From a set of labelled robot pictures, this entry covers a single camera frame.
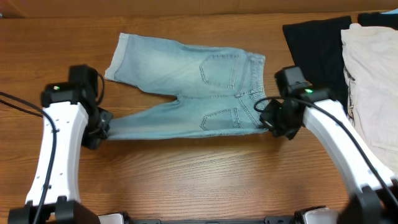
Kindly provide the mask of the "light blue denim shorts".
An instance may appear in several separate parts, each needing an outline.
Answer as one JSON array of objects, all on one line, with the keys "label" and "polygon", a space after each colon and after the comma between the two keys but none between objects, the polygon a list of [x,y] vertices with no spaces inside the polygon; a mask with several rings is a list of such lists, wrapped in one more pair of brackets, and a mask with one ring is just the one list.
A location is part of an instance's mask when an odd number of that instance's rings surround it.
[{"label": "light blue denim shorts", "polygon": [[112,140],[263,133],[266,58],[232,47],[185,45],[122,33],[105,77],[175,100],[111,121]]}]

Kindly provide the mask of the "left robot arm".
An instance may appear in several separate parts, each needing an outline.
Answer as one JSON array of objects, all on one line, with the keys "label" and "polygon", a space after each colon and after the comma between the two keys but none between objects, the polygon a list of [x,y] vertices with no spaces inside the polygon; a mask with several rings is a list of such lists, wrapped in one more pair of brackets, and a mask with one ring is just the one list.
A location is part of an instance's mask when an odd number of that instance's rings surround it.
[{"label": "left robot arm", "polygon": [[68,81],[45,86],[41,106],[20,100],[43,118],[43,136],[34,181],[25,205],[9,211],[8,223],[100,223],[83,206],[78,189],[82,147],[94,150],[108,138],[113,114],[100,108],[104,78],[88,65],[69,68]]}]

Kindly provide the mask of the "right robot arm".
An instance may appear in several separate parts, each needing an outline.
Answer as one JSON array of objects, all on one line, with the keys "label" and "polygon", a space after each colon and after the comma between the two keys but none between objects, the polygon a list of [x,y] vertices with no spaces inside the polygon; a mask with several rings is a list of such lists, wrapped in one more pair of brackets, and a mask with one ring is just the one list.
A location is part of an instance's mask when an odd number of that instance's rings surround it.
[{"label": "right robot arm", "polygon": [[397,223],[397,177],[367,147],[329,89],[306,81],[299,67],[275,74],[279,95],[269,96],[260,121],[272,135],[291,140],[311,131],[338,169],[349,197],[342,211],[325,206],[296,211],[285,223]]}]

